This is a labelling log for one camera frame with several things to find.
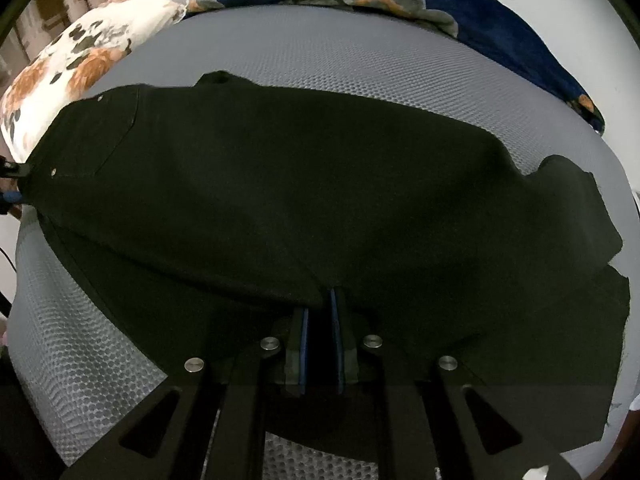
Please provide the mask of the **black pants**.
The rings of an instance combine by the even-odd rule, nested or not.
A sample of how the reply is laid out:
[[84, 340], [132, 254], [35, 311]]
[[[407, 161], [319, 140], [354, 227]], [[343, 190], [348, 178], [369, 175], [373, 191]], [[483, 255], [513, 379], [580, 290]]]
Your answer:
[[416, 370], [459, 358], [558, 450], [603, 434], [629, 313], [596, 179], [522, 174], [491, 133], [224, 72], [64, 107], [18, 188], [58, 258], [155, 365], [256, 344], [306, 310], [335, 391], [333, 315]]

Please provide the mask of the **white floral pillow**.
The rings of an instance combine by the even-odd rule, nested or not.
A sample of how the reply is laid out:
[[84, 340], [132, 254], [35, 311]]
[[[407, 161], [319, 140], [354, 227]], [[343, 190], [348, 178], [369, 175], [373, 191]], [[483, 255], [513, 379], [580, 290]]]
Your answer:
[[1, 98], [1, 133], [13, 160], [26, 162], [63, 107], [185, 16], [186, 5], [174, 0], [108, 0], [64, 29]]

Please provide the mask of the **navy floral blanket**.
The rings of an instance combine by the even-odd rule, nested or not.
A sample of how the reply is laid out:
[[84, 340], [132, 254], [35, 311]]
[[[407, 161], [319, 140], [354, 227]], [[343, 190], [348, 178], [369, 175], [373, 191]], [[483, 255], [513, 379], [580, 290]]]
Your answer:
[[551, 93], [597, 134], [605, 132], [605, 119], [584, 87], [529, 24], [498, 0], [188, 0], [186, 14], [270, 4], [379, 13], [439, 32]]

